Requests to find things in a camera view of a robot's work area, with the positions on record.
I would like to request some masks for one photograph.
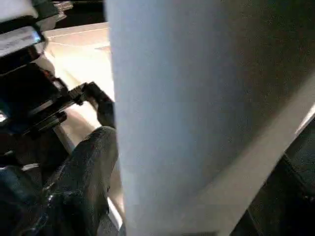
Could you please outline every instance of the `white column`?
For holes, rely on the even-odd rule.
[[[315,101],[291,2],[107,1],[128,236],[233,230]]]

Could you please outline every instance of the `label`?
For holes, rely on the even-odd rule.
[[[40,41],[40,36],[31,26],[0,34],[0,57],[14,53]]]

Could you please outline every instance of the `black machine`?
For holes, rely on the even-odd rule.
[[[47,44],[37,21],[21,17],[0,24],[0,131],[38,138],[66,120],[67,107],[90,102],[104,127],[80,143],[46,181],[36,185],[14,161],[0,157],[1,235],[96,235],[109,211],[106,193],[117,160],[113,101],[95,84],[72,90],[32,63]]]

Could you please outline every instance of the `white pillar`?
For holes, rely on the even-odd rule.
[[[233,230],[315,101],[293,2],[107,1],[128,236]]]

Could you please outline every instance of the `white surface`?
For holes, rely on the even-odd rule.
[[[0,22],[21,16],[37,17],[37,12],[33,8],[31,0],[1,0]]]
[[[95,81],[114,100],[107,23],[51,30],[45,36],[46,54],[58,64],[57,76],[62,68],[67,75],[61,77],[70,87]]]
[[[123,219],[119,212],[117,211],[117,208],[113,204],[112,200],[110,198],[107,198],[108,205],[109,205],[109,218],[110,219],[116,219],[113,223],[115,224],[116,228],[119,230],[121,226],[123,225]]]
[[[4,122],[8,117],[0,111],[0,122]]]
[[[127,235],[229,235],[315,101],[314,9],[107,3]]]
[[[299,128],[296,130],[295,134],[298,136],[303,129],[313,120],[315,117],[315,103],[312,105],[310,111],[307,113]]]

